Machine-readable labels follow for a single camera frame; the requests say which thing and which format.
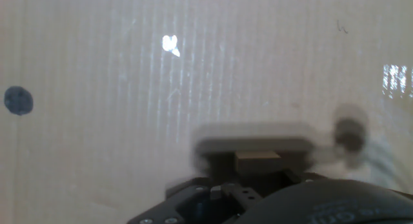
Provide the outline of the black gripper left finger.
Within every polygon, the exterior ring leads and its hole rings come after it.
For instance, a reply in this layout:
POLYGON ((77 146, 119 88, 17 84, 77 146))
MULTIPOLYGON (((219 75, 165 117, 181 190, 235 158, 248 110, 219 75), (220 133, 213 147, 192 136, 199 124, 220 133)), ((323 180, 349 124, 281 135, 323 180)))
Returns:
POLYGON ((203 172, 211 179, 213 186, 237 181, 235 154, 218 152, 202 156, 206 165, 203 172))

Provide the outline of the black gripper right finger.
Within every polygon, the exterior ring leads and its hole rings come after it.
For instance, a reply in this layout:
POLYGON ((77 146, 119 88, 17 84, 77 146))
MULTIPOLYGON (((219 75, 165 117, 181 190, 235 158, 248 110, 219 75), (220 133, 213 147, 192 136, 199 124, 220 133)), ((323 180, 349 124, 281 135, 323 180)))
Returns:
POLYGON ((290 170, 300 181, 315 180, 317 174, 311 172, 314 160, 310 158, 308 152, 282 152, 281 156, 283 167, 290 170))

